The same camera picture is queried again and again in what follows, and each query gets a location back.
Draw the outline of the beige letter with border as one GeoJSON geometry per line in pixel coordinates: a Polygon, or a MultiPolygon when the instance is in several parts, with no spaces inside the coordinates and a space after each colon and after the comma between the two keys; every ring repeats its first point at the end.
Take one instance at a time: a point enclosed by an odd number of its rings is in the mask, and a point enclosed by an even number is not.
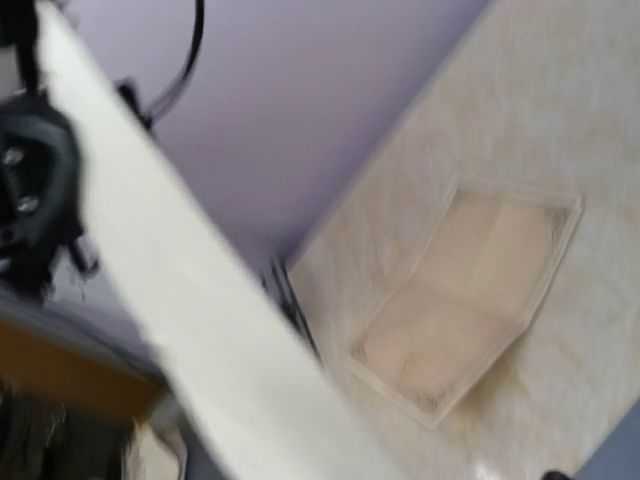
{"type": "Polygon", "coordinates": [[[229,479],[401,478],[63,14],[37,12],[87,231],[212,461],[229,479]]]}

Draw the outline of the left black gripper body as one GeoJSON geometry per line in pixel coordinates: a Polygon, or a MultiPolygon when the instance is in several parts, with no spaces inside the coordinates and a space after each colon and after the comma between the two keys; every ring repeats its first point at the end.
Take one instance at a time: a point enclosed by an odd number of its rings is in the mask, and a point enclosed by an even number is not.
{"type": "Polygon", "coordinates": [[[99,262],[79,245],[82,155],[70,122],[44,97],[1,104],[1,282],[43,300],[61,253],[89,277],[99,262]]]}

